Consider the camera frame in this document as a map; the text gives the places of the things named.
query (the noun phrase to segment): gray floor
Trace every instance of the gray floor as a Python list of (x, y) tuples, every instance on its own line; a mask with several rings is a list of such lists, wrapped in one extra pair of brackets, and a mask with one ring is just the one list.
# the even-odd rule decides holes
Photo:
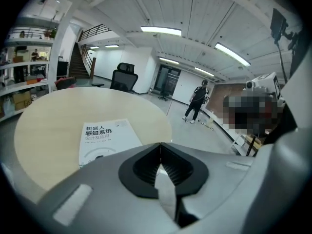
[[(104, 82), (104, 87), (109, 88), (110, 81), (95, 78), (93, 83)], [(91, 86), (88, 80), (78, 80), (77, 86)], [(216, 126), (214, 131), (205, 127), (201, 122), (206, 122), (208, 117), (199, 114), (195, 124), (185, 122), (181, 118), (187, 110), (187, 106), (172, 100), (162, 101), (157, 95), (138, 95), (157, 105), (168, 117), (172, 127), (172, 142), (204, 151), (235, 155), (230, 148), (231, 140)], [(0, 124), (0, 161), (12, 172), (14, 187), (17, 192), (26, 196), (33, 202), (43, 196), (45, 191), (36, 185), (20, 166), (14, 150), (14, 130), (19, 116), (12, 117)], [(157, 175), (156, 187), (159, 189), (159, 197), (164, 210), (173, 217), (175, 209), (174, 186), (167, 177), (165, 171)]]

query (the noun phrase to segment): balcony railing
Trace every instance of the balcony railing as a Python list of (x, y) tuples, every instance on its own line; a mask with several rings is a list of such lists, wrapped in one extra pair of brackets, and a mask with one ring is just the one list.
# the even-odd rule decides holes
[(111, 31), (108, 27), (106, 27), (103, 24), (100, 24), (98, 26), (95, 26), (87, 31), (82, 31), (79, 37), (79, 41), (87, 39), (89, 37)]

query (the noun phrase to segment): shelf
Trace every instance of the shelf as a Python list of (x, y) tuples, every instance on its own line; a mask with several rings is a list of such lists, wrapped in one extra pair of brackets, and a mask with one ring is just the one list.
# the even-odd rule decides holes
[(4, 121), (4, 120), (6, 120), (6, 119), (8, 119), (8, 118), (11, 118), (11, 117), (12, 117), (12, 116), (14, 116), (14, 115), (21, 114), (22, 112), (24, 112), (24, 110), (25, 110), (25, 109), (26, 109), (26, 108), (23, 108), (23, 109), (17, 110), (17, 111), (15, 111), (12, 115), (9, 115), (9, 116), (4, 116), (4, 117), (0, 118), (0, 122), (2, 122), (2, 121)]
[(38, 38), (12, 38), (4, 41), (6, 47), (16, 46), (52, 46), (53, 40), (38, 39)]
[(24, 61), (24, 62), (18, 62), (18, 63), (11, 63), (7, 65), (0, 66), (0, 70), (7, 69), (7, 68), (15, 68), (19, 66), (28, 66), (28, 65), (45, 65), (49, 64), (48, 61)]
[(35, 15), (24, 15), (16, 19), (14, 27), (32, 27), (43, 29), (54, 29), (59, 26), (59, 21), (43, 18)]
[(27, 85), (27, 82), (20, 82), (20, 83), (13, 84), (13, 85), (10, 85), (10, 86), (7, 86), (5, 88), (0, 89), (0, 97), (7, 95), (7, 94), (10, 94), (10, 93), (13, 93), (13, 92), (16, 92), (16, 91), (19, 91), (19, 90), (23, 90), (23, 89), (27, 89), (27, 88), (34, 88), (34, 87), (38, 87), (38, 86), (45, 86), (45, 85), (48, 85), (48, 83), (42, 82), (42, 81), (34, 83), (34, 84), (29, 84), (29, 85)]

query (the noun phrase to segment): cardboard box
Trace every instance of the cardboard box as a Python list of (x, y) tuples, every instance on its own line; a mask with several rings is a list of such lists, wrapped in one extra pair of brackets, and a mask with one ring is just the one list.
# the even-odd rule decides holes
[(27, 85), (37, 83), (37, 76), (26, 77)]
[(28, 80), (27, 81), (27, 85), (34, 84), (34, 83), (37, 83), (37, 82), (38, 82), (37, 79), (35, 79), (35, 80)]
[(23, 62), (23, 56), (13, 57), (13, 63)]
[(15, 110), (20, 110), (28, 107), (31, 104), (30, 92), (24, 92), (13, 95), (13, 102), (15, 104)]

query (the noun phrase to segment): doorway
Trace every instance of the doorway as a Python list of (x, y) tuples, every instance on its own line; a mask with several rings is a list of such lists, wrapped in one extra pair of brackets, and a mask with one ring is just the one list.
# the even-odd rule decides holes
[(154, 89), (160, 92), (166, 91), (172, 96), (180, 73), (181, 70), (166, 65), (160, 65)]

